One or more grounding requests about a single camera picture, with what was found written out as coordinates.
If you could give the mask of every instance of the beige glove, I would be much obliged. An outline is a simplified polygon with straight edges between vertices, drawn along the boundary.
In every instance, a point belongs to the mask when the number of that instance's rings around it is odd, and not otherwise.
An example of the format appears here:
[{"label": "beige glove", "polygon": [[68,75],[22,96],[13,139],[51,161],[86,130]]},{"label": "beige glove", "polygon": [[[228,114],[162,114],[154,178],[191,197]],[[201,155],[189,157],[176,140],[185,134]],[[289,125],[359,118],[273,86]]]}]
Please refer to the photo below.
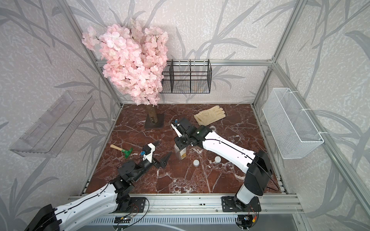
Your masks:
[{"label": "beige glove", "polygon": [[225,111],[220,106],[214,106],[210,109],[201,111],[194,115],[199,125],[207,126],[215,121],[225,118]]}]

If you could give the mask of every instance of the white cap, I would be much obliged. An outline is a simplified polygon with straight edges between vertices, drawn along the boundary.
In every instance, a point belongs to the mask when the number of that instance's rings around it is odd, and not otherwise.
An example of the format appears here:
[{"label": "white cap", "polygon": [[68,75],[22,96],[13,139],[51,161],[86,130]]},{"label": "white cap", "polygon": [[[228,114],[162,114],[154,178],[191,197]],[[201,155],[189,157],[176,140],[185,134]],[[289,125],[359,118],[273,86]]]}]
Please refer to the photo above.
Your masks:
[{"label": "white cap", "polygon": [[221,157],[216,156],[216,157],[215,157],[215,162],[216,162],[216,163],[220,163],[220,162],[221,162]]},{"label": "white cap", "polygon": [[199,166],[199,160],[194,160],[193,164],[194,164],[195,167],[198,167]]}]

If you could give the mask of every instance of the black wire basket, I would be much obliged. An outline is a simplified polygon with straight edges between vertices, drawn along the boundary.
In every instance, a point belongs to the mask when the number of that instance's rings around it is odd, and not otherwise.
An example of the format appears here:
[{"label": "black wire basket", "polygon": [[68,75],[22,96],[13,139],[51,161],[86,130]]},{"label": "black wire basket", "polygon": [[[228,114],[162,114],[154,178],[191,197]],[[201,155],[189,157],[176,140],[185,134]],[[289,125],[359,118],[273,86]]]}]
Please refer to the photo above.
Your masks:
[{"label": "black wire basket", "polygon": [[168,71],[163,71],[161,93],[197,93],[207,94],[211,92],[212,67],[208,60],[204,66],[191,65],[176,66],[174,71],[174,61]]}]

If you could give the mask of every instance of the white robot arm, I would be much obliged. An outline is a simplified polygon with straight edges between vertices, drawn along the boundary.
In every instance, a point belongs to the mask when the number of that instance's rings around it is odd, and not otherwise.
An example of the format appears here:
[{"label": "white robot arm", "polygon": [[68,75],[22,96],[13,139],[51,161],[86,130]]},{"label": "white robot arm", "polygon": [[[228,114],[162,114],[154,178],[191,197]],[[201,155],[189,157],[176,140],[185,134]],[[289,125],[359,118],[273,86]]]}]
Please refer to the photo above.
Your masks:
[{"label": "white robot arm", "polygon": [[234,198],[239,211],[248,211],[252,200],[258,200],[256,196],[263,195],[272,176],[272,165],[265,152],[255,153],[239,147],[208,127],[195,127],[186,118],[175,120],[172,128],[178,135],[175,143],[180,150],[188,145],[199,146],[222,156],[246,174],[244,184]]},{"label": "white robot arm", "polygon": [[97,217],[114,211],[131,212],[145,206],[145,198],[130,198],[133,182],[143,176],[152,166],[165,168],[171,156],[169,152],[160,161],[153,157],[159,142],[145,145],[143,160],[124,162],[118,169],[119,175],[108,184],[76,201],[53,208],[51,204],[41,208],[25,231],[76,231]]}]

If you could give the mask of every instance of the wallpaper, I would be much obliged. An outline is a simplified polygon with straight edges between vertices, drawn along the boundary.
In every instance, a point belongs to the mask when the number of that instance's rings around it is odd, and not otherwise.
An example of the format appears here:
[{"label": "wallpaper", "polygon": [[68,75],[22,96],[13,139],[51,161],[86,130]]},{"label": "wallpaper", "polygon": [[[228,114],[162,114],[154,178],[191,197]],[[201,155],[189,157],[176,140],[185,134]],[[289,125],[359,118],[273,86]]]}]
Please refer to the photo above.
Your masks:
[{"label": "wallpaper", "polygon": [[370,189],[370,1],[306,6],[278,63]]},{"label": "wallpaper", "polygon": [[[369,187],[370,1],[307,4],[277,62]],[[263,107],[276,75],[257,107]],[[265,123],[262,112],[259,114]],[[313,230],[369,230],[370,221],[322,147],[283,160],[288,189],[297,193]]]},{"label": "wallpaper", "polygon": [[[67,2],[84,31],[93,26],[98,34],[104,33],[114,23],[128,25],[130,18],[161,27],[169,34],[168,58],[174,60],[270,59],[296,4],[295,0]],[[161,103],[250,103],[263,71],[265,67],[213,67],[211,94],[160,94]],[[118,94],[122,103],[132,103],[129,95]]]},{"label": "wallpaper", "polygon": [[[54,1],[0,2],[0,230],[23,231],[40,207],[79,195],[119,112]],[[56,158],[9,147],[66,91],[94,106]]]},{"label": "wallpaper", "polygon": [[272,88],[281,87],[285,86],[272,73],[256,110],[284,186],[290,193],[298,195],[312,230],[370,230],[369,218],[324,148],[319,146],[302,159],[282,159],[262,112]]}]

